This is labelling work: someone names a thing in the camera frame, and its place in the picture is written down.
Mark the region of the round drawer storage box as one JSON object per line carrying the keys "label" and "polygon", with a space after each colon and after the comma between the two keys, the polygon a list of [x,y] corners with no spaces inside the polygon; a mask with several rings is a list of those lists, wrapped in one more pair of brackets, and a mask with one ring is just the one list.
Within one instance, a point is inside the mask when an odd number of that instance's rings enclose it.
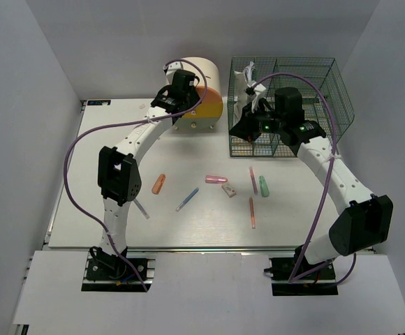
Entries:
{"label": "round drawer storage box", "polygon": [[207,83],[207,92],[202,103],[193,111],[185,114],[178,119],[173,126],[176,131],[202,131],[213,129],[223,112],[223,99],[221,97],[221,85],[219,78],[219,69],[209,59],[202,57],[184,57],[191,64],[182,62],[183,69],[195,73],[199,79],[196,79],[194,86],[201,97],[205,92],[204,79],[200,77],[202,71]]}

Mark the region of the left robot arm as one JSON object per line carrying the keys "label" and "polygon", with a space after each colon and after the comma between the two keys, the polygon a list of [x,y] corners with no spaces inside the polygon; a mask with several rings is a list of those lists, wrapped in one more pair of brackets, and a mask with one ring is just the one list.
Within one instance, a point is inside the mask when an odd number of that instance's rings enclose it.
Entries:
{"label": "left robot arm", "polygon": [[98,157],[98,185],[101,188],[106,226],[99,248],[109,256],[103,271],[110,278],[126,272],[126,261],[117,254],[126,250],[126,225],[131,202],[140,192],[139,164],[149,148],[180,118],[179,113],[193,107],[200,97],[194,86],[195,73],[178,69],[171,84],[162,88],[151,102],[145,124],[136,126],[115,147],[103,147]]}

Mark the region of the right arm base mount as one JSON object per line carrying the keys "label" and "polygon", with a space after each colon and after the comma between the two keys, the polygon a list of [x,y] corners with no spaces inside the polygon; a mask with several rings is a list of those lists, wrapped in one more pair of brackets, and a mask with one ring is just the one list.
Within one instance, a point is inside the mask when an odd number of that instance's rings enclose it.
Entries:
{"label": "right arm base mount", "polygon": [[274,297],[336,296],[338,289],[332,264],[289,283],[289,276],[295,265],[293,258],[270,258],[264,268],[264,275],[271,279]]}

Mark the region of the white paper booklet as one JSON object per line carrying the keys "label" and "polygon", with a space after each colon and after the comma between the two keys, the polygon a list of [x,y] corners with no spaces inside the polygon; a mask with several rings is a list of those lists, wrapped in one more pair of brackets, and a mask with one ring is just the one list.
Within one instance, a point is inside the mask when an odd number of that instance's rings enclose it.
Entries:
{"label": "white paper booklet", "polygon": [[255,83],[256,66],[250,61],[241,71],[231,73],[229,84],[228,105],[232,110],[232,125],[234,126],[242,116],[242,109],[251,101],[247,89]]}

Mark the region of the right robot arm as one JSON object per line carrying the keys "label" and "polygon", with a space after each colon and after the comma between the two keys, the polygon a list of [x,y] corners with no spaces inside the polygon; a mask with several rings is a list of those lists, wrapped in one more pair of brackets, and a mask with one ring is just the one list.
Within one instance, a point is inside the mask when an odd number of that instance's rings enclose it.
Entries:
{"label": "right robot arm", "polygon": [[306,119],[298,89],[277,89],[273,103],[264,98],[265,91],[262,84],[245,90],[248,103],[230,135],[247,142],[254,142],[264,133],[278,135],[323,185],[339,215],[326,234],[299,248],[301,256],[294,261],[295,272],[302,278],[311,278],[322,262],[385,242],[392,219],[392,200],[386,195],[375,195],[339,155],[332,153],[332,138],[318,122]]}

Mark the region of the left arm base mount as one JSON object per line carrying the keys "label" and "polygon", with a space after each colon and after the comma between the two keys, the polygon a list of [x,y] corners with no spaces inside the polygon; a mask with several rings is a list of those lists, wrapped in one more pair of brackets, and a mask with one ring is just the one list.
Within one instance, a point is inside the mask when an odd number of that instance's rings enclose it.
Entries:
{"label": "left arm base mount", "polygon": [[129,261],[138,271],[147,288],[146,290],[135,272],[126,263],[121,265],[121,269],[112,270],[89,255],[82,279],[81,291],[146,293],[154,279],[155,259],[131,258]]}

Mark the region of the white eraser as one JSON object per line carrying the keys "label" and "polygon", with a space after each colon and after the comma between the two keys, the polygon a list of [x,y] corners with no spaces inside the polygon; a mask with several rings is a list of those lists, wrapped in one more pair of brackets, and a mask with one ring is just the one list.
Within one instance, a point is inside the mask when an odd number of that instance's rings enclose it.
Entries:
{"label": "white eraser", "polygon": [[235,188],[229,182],[223,183],[221,188],[229,198],[232,198],[237,194]]}

